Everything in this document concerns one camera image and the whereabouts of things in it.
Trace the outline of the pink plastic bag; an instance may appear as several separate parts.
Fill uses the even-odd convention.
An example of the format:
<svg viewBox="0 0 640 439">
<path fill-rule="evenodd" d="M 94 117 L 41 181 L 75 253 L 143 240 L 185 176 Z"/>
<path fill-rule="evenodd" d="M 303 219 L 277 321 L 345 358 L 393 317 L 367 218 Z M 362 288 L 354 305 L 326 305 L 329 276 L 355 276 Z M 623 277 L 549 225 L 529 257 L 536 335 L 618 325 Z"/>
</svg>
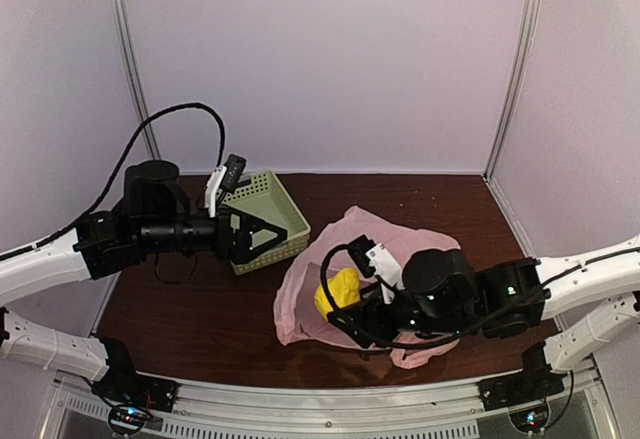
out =
<svg viewBox="0 0 640 439">
<path fill-rule="evenodd" d="M 287 270 L 273 303 L 278 340 L 283 345 L 315 340 L 342 349 L 362 349 L 348 335 L 332 326 L 315 305 L 321 288 L 320 266 L 329 250 L 365 235 L 381 243 L 400 265 L 420 250 L 458 249 L 453 237 L 428 230 L 393 224 L 358 206 L 350 207 L 343 217 L 326 226 L 318 238 L 300 253 Z"/>
</svg>

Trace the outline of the yellow pear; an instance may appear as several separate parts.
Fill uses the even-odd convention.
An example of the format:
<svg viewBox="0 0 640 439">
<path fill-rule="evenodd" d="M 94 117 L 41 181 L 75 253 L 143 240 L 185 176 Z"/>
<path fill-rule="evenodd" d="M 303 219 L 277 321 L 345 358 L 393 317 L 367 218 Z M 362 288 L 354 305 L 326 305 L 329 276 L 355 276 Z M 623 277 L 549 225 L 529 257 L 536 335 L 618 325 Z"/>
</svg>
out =
<svg viewBox="0 0 640 439">
<path fill-rule="evenodd" d="M 340 270 L 327 280 L 327 286 L 340 308 L 353 306 L 361 300 L 360 276 L 355 268 L 347 267 Z M 328 314 L 333 311 L 333 307 L 322 286 L 319 286 L 314 293 L 314 305 L 323 319 L 328 321 Z"/>
</svg>

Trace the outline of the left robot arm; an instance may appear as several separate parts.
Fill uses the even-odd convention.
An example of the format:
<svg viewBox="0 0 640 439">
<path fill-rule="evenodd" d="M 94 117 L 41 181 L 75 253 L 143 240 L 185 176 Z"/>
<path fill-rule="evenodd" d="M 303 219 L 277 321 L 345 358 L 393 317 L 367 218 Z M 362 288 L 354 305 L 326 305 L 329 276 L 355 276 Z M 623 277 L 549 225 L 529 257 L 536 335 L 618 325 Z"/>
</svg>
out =
<svg viewBox="0 0 640 439">
<path fill-rule="evenodd" d="M 217 167 L 201 209 L 191 207 L 180 187 L 177 165 L 149 160 L 128 167 L 123 197 L 112 210 L 90 212 L 66 232 L 2 254 L 2 305 L 54 286 L 102 279 L 163 253 L 189 257 L 211 251 L 235 265 L 251 262 L 285 242 L 288 232 L 222 204 L 244 167 L 236 155 Z M 75 374 L 123 403 L 144 392 L 122 342 L 62 333 L 7 308 L 1 310 L 1 357 Z"/>
</svg>

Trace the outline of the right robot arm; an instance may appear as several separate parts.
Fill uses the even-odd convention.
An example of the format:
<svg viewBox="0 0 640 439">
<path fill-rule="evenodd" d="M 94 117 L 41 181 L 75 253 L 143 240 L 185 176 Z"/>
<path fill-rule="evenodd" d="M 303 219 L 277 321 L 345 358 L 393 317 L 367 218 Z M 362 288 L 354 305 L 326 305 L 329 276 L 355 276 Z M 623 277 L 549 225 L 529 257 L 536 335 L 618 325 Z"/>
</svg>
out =
<svg viewBox="0 0 640 439">
<path fill-rule="evenodd" d="M 482 334 L 509 338 L 578 306 L 596 308 L 544 340 L 541 362 L 513 378 L 519 399 L 535 399 L 582 359 L 639 319 L 639 239 L 565 257 L 525 258 L 475 271 L 458 249 L 424 249 L 405 264 L 366 237 L 349 252 L 376 284 L 334 323 L 358 346 L 406 347 L 402 332 L 446 344 Z"/>
</svg>

